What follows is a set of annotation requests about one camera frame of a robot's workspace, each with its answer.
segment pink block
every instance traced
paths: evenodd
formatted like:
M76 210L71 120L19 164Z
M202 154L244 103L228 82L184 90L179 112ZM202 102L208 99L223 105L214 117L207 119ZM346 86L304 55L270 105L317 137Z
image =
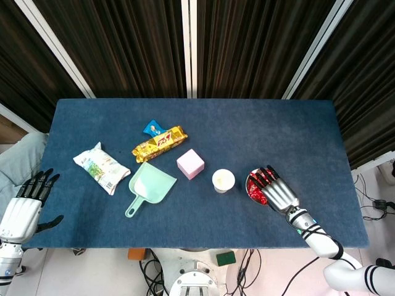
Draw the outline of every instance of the pink block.
M204 169L204 161L193 149L190 149L177 159L177 166L189 180L192 180Z

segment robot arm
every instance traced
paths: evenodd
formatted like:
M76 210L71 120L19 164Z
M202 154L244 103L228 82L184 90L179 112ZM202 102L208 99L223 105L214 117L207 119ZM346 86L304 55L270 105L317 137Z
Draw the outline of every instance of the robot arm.
M334 260L323 271L331 288L338 291L359 290L381 296L394 294L394 269L373 265L362 267L355 258L344 252L341 244L328 235L307 210L299 208L296 194L271 166L260 168L260 171L265 176L264 181L260 179L261 190L268 198L269 205L285 215L288 224L297 229L319 257Z
M7 294L12 278L22 260L22 244L28 242L35 233L58 225L63 216L52 222L39 224L41 209L49 192L59 179L59 175L47 180L53 169L40 171L25 182L16 197L9 202L0 223L0 295Z

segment dark curtain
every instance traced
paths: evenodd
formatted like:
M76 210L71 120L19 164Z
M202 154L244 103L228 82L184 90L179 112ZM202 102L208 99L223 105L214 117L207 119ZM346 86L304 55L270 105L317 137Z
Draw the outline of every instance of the dark curtain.
M186 97L180 0L35 0L97 97Z
M13 1L0 1L0 103L40 131L56 102L82 93Z
M199 0L197 96L280 99L333 3Z
M294 98L333 100L351 168L395 150L395 1L354 1Z

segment small cup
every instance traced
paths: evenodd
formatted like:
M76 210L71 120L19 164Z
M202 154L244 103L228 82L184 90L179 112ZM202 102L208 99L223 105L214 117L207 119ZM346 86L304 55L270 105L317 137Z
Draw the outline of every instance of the small cup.
M235 185L235 176L230 170L222 168L212 175L212 184L215 191L225 193Z

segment mint green dustpan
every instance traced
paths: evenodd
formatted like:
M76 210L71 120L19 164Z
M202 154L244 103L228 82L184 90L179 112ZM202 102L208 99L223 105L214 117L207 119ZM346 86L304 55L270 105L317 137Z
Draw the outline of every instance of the mint green dustpan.
M161 202L177 179L144 162L129 182L129 190L136 196L125 212L131 218L140 205L146 201Z

